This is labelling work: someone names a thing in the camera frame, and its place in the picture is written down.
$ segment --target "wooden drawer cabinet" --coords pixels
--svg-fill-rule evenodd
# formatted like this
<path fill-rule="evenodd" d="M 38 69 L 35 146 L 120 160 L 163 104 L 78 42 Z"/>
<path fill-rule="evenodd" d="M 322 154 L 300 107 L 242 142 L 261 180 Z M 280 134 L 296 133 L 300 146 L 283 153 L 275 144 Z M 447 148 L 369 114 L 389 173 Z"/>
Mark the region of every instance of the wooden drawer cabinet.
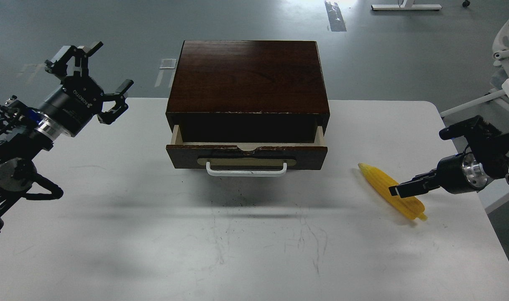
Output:
<path fill-rule="evenodd" d="M 175 168 L 321 169 L 329 105 L 316 42 L 185 41 L 166 117 Z"/>

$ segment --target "yellow corn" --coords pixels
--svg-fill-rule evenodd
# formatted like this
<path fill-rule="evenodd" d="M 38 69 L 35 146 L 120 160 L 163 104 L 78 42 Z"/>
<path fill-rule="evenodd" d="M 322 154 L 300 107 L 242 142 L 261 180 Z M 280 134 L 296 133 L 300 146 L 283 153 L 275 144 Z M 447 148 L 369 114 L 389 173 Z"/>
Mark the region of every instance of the yellow corn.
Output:
<path fill-rule="evenodd" d="M 398 183 L 384 173 L 379 168 L 369 166 L 364 163 L 359 163 L 358 167 L 364 174 L 366 180 L 373 186 L 373 188 L 394 208 L 400 213 L 405 215 L 408 219 L 415 219 L 416 217 L 425 221 L 427 216 L 423 214 L 425 206 L 417 198 L 410 196 L 408 198 L 400 198 L 399 196 L 392 196 L 388 187 L 398 185 Z"/>

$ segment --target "cable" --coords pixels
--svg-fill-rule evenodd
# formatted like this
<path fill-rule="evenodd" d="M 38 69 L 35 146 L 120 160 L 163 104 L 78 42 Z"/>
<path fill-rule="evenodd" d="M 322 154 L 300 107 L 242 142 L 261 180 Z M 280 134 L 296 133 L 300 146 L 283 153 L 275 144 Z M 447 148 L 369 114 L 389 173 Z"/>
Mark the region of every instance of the cable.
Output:
<path fill-rule="evenodd" d="M 22 111 L 20 109 L 17 109 L 16 116 L 6 125 L 4 128 L 0 130 L 0 136 L 5 133 L 7 130 L 9 130 L 12 126 L 15 125 L 15 123 L 19 120 L 19 118 L 22 116 Z"/>
<path fill-rule="evenodd" d="M 8 108 L 8 107 L 4 107 L 3 105 L 0 105 L 0 115 L 3 116 L 4 113 L 9 113 L 11 115 L 14 115 L 15 116 L 12 118 L 11 121 L 9 121 L 7 123 L 6 126 L 4 126 L 3 128 L 0 128 L 0 136 L 4 133 L 6 133 L 8 130 L 11 130 L 11 128 L 15 125 L 15 123 L 20 119 L 20 117 L 22 116 L 22 111 L 18 108 L 16 109 L 11 109 L 11 108 Z"/>

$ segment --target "white handle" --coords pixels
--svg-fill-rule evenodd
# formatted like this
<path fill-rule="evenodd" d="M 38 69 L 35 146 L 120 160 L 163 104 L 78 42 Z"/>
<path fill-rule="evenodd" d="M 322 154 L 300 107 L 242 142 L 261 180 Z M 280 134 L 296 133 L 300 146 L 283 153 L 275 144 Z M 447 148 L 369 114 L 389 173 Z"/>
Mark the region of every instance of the white handle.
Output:
<path fill-rule="evenodd" d="M 287 171 L 287 163 L 283 162 L 281 170 L 215 170 L 206 161 L 206 170 L 214 177 L 281 177 Z"/>

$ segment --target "black robotic arm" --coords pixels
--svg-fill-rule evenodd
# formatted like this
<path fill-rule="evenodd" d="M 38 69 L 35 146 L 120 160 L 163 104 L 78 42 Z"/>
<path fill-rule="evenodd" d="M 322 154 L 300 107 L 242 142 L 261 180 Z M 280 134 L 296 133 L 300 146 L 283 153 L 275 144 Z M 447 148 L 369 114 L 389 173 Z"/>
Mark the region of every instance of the black robotic arm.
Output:
<path fill-rule="evenodd" d="M 99 122 L 113 123 L 128 109 L 126 91 L 132 80 L 125 80 L 114 93 L 105 94 L 89 76 L 88 59 L 100 47 L 63 46 L 51 61 L 46 61 L 46 72 L 61 80 L 38 108 L 30 108 L 13 95 L 0 105 L 0 230 L 2 215 L 20 198 L 28 200 L 59 199 L 63 190 L 37 173 L 32 159 L 42 150 L 49 151 L 61 134 L 76 136 L 82 128 L 98 116 Z M 67 75 L 69 61 L 74 58 L 74 72 Z M 115 105 L 102 112 L 104 102 Z M 33 183 L 50 193 L 28 193 Z"/>

